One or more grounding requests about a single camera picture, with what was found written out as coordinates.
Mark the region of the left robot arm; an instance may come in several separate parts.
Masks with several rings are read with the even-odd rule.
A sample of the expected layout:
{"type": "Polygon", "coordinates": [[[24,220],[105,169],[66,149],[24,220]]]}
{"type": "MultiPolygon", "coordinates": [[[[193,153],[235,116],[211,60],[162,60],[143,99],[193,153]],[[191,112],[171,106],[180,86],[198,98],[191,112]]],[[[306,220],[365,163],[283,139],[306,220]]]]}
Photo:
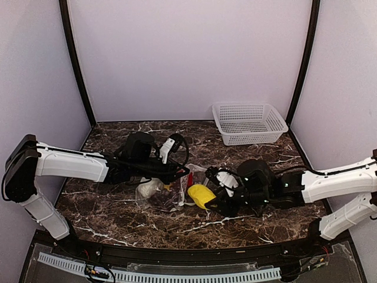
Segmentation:
{"type": "Polygon", "coordinates": [[[185,148],[188,158],[188,143],[178,133],[160,146],[148,133],[131,133],[111,154],[53,147],[27,134],[5,163],[1,195],[6,202],[20,204],[36,223],[60,241],[61,249],[70,257],[78,257],[83,252],[82,242],[74,237],[74,228],[42,194],[36,178],[63,177],[117,185],[139,177],[142,185],[154,179],[169,185],[190,172],[187,160],[179,163],[170,158],[180,147],[185,148]]]}

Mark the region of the polka dot zip bag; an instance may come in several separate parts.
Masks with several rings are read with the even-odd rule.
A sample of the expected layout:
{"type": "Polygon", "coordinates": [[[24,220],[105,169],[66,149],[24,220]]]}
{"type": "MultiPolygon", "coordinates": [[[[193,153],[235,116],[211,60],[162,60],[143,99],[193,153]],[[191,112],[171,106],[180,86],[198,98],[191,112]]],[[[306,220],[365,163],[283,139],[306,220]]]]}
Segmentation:
{"type": "Polygon", "coordinates": [[[195,206],[194,200],[188,194],[192,185],[205,183],[207,170],[195,164],[188,164],[189,174],[179,178],[170,185],[161,180],[152,178],[147,182],[142,178],[135,190],[135,202],[141,209],[153,209],[160,212],[175,212],[185,206],[195,206]]]}

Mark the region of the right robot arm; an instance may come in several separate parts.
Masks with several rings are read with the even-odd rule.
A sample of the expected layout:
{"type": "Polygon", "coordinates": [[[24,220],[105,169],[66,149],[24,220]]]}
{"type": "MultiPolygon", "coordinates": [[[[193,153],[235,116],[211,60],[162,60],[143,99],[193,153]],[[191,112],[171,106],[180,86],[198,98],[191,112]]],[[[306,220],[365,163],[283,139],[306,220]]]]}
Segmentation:
{"type": "Polygon", "coordinates": [[[235,172],[209,167],[206,177],[221,188],[204,206],[223,216],[234,217],[244,206],[271,205],[290,209],[335,196],[356,194],[340,209],[309,225],[309,236],[301,241],[300,250],[314,255],[323,239],[333,240],[343,231],[376,215],[376,154],[360,162],[315,171],[294,166],[273,173],[264,160],[249,159],[235,172]]]}

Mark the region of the purple fake grapes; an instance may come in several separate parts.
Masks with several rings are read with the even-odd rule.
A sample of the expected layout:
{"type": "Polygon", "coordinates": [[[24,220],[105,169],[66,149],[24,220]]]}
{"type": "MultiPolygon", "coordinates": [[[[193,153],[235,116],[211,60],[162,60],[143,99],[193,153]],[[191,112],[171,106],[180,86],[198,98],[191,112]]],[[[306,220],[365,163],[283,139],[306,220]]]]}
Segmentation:
{"type": "Polygon", "coordinates": [[[179,205],[181,201],[181,193],[178,190],[157,190],[153,194],[148,202],[150,206],[162,212],[174,212],[182,210],[182,207],[179,205]]]}

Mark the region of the red fake pepper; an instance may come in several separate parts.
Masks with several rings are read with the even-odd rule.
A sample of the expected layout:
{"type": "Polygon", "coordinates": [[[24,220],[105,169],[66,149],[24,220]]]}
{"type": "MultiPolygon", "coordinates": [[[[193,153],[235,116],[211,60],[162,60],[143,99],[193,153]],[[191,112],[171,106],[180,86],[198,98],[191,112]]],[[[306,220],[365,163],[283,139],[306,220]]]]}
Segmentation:
{"type": "Polygon", "coordinates": [[[188,181],[187,181],[187,187],[191,187],[193,185],[193,173],[190,173],[188,176],[188,181]]]}

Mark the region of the yellow fake lemon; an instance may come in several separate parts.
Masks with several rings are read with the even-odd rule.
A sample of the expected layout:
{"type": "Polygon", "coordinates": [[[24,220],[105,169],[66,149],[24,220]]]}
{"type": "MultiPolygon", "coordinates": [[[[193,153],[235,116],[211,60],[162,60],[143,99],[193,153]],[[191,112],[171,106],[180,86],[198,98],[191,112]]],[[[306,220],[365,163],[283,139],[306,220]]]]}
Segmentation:
{"type": "Polygon", "coordinates": [[[201,184],[190,186],[187,193],[198,207],[205,210],[207,210],[206,203],[216,198],[207,186],[201,184]]]}

